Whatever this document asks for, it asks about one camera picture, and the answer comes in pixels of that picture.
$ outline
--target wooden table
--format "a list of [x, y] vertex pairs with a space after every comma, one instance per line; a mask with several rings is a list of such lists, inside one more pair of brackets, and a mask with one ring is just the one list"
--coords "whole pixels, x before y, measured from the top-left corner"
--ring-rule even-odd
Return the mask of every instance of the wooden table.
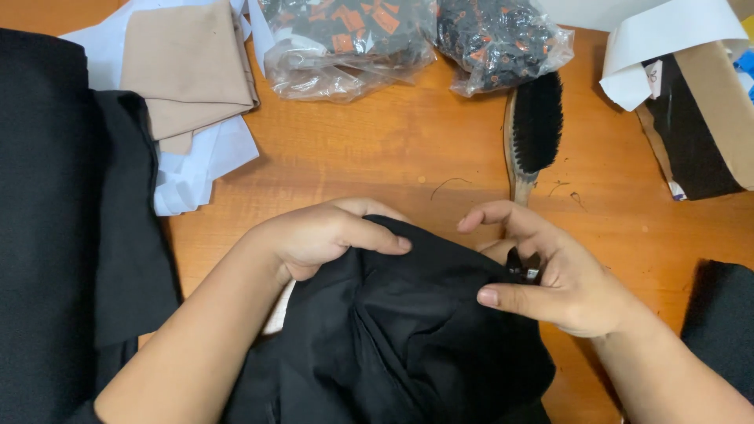
[[[98, 23], [119, 3], [6, 0], [0, 26], [59, 35]], [[606, 39], [604, 32], [576, 33], [576, 58], [561, 71], [560, 154], [541, 173], [530, 206], [590, 248], [679, 331], [699, 260], [754, 268], [754, 194], [671, 199], [636, 115], [607, 101], [599, 87]], [[440, 58], [415, 87], [393, 86], [347, 105], [282, 101], [262, 78], [250, 43], [247, 50], [262, 105], [245, 119], [261, 157], [217, 180], [211, 204], [170, 218], [186, 294], [251, 226], [339, 196], [377, 198], [470, 247], [500, 232], [461, 236], [455, 224], [475, 204], [508, 196], [505, 94], [454, 95], [452, 67]], [[553, 422], [620, 422], [587, 344], [549, 324], [541, 329], [558, 369], [544, 397]]]

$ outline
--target plastic bag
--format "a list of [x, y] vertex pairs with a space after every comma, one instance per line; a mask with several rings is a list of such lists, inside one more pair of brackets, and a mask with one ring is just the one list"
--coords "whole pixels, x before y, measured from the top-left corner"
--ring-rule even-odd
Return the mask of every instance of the plastic bag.
[[465, 97], [557, 71], [573, 35], [527, 0], [440, 0], [436, 45], [460, 65], [451, 90]]
[[265, 73], [280, 97], [348, 102], [412, 76], [435, 56], [434, 0], [275, 0]]

